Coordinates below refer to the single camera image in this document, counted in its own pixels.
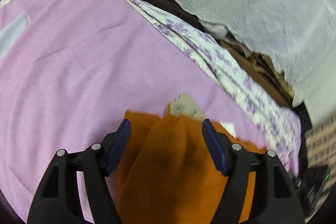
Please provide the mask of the brown woven mat stack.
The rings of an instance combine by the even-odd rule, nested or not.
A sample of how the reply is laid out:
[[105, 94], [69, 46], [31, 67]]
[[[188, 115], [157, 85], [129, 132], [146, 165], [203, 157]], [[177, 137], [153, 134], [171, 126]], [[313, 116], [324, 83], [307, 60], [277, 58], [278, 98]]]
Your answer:
[[227, 49], [240, 67], [260, 84], [280, 106], [293, 107], [294, 91], [285, 82], [284, 73], [277, 73], [268, 57], [251, 52], [238, 42], [217, 40], [217, 43]]

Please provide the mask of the white paper price tag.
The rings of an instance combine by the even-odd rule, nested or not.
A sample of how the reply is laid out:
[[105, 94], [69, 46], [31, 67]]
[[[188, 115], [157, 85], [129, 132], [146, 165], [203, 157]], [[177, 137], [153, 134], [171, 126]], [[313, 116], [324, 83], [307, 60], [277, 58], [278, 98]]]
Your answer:
[[236, 137], [235, 125], [228, 122], [220, 122], [221, 126], [234, 138]]

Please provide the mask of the checkered yellow grey curtain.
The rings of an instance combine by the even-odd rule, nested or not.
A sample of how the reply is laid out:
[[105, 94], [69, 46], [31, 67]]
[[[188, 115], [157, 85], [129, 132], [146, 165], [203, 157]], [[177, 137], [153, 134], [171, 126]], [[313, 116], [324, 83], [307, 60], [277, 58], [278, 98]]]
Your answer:
[[335, 168], [335, 115], [305, 133], [308, 167]]

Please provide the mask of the floral purple white quilt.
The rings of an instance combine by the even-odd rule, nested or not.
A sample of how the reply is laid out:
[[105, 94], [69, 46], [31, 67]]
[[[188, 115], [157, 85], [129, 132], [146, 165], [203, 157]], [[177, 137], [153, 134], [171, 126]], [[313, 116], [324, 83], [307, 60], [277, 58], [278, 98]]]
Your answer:
[[298, 116], [256, 83], [209, 35], [140, 0], [1, 0], [1, 95], [20, 79], [37, 80], [62, 122], [77, 103], [105, 110], [85, 132], [122, 109], [158, 112], [178, 93], [199, 102], [210, 87], [252, 128], [237, 134], [276, 151], [285, 169], [299, 171]]

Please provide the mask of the beige paper hang tag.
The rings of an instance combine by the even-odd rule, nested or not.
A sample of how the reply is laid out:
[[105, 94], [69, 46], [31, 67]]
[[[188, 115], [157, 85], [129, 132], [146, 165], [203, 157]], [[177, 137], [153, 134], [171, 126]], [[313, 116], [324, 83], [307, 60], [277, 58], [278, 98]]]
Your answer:
[[197, 105], [193, 98], [183, 93], [168, 103], [164, 114], [171, 114], [173, 116], [186, 116], [194, 120], [202, 121], [205, 119], [203, 110]]

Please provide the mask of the orange knit sweater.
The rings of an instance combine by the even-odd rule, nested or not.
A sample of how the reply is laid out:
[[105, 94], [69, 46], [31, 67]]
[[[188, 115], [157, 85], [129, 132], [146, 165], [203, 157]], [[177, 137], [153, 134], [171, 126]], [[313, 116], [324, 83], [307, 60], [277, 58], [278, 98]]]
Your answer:
[[131, 136], [114, 173], [123, 223], [210, 223], [227, 178], [216, 170], [202, 124], [127, 111]]

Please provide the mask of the purple bed sheet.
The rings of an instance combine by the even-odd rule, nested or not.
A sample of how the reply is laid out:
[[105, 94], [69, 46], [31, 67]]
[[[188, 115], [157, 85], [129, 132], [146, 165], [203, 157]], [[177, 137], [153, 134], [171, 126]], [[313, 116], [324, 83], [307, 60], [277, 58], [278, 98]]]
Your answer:
[[13, 0], [1, 8], [1, 191], [27, 220], [55, 152], [86, 149], [129, 119], [108, 179], [125, 223], [209, 223], [226, 184], [201, 123], [165, 115], [189, 94], [255, 152], [266, 142], [221, 87], [124, 0]]

